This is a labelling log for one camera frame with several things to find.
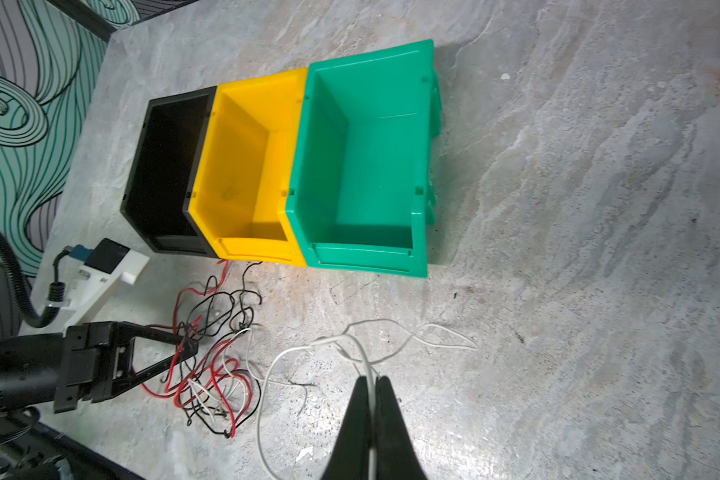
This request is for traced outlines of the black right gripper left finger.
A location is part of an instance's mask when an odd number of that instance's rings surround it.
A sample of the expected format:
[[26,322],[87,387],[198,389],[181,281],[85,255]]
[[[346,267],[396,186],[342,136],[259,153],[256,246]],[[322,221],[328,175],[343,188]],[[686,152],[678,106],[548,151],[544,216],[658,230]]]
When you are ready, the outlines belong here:
[[372,410],[368,384],[359,377],[341,423],[322,480],[364,480],[369,475]]

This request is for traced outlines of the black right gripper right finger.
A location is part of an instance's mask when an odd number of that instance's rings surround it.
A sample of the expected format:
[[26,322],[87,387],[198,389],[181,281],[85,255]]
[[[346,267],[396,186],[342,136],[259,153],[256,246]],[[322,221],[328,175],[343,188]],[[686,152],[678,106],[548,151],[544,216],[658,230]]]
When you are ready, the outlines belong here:
[[413,448],[391,381],[386,376],[379,377],[375,384],[373,430],[376,479],[427,479]]

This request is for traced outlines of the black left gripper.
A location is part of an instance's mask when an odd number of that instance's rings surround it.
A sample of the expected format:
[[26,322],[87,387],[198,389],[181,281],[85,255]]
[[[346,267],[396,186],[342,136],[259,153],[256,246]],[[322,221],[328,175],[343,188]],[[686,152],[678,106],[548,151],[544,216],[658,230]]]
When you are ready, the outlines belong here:
[[[168,345],[166,358],[136,371],[136,341]],[[72,411],[81,400],[92,403],[114,399],[181,362],[194,357],[198,342],[131,322],[96,322],[71,326],[63,343],[61,370],[53,399],[56,413]]]

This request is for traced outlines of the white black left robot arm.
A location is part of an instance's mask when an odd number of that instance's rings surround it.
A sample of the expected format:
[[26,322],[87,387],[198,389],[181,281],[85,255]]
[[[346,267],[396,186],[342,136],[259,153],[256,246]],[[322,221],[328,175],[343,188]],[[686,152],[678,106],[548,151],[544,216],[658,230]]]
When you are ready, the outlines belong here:
[[[176,352],[140,371],[133,368],[135,341],[174,346]],[[196,355],[186,336],[130,322],[94,322],[49,333],[0,340],[0,412],[46,402],[56,413],[79,401],[113,399]]]

